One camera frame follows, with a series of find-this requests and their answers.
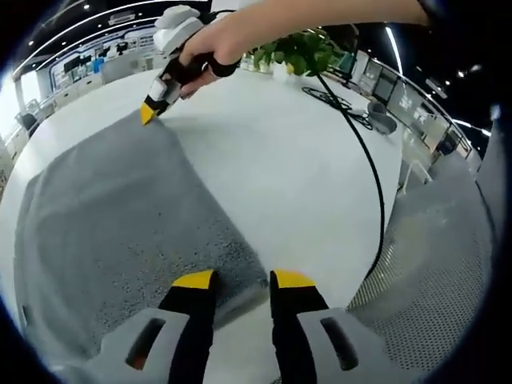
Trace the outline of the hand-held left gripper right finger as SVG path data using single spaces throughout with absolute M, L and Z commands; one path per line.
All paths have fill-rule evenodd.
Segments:
M 382 340 L 344 309 L 330 308 L 311 278 L 272 270 L 270 309 L 283 383 L 394 382 Z

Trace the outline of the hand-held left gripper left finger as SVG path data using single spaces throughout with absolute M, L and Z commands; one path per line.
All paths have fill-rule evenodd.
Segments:
M 202 383 L 213 343 L 218 273 L 176 279 L 156 308 L 105 335 L 92 383 Z

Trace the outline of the person's right hand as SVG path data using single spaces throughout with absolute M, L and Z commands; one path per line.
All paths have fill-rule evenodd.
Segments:
M 190 38 L 179 56 L 182 65 L 188 66 L 190 62 L 200 54 L 211 53 L 215 60 L 225 66 L 238 61 L 246 50 L 240 45 L 235 26 L 225 16 L 220 21 L 214 22 L 196 33 Z M 219 80 L 210 66 L 206 67 L 195 80 L 182 86 L 181 99 L 191 98 L 200 88 Z

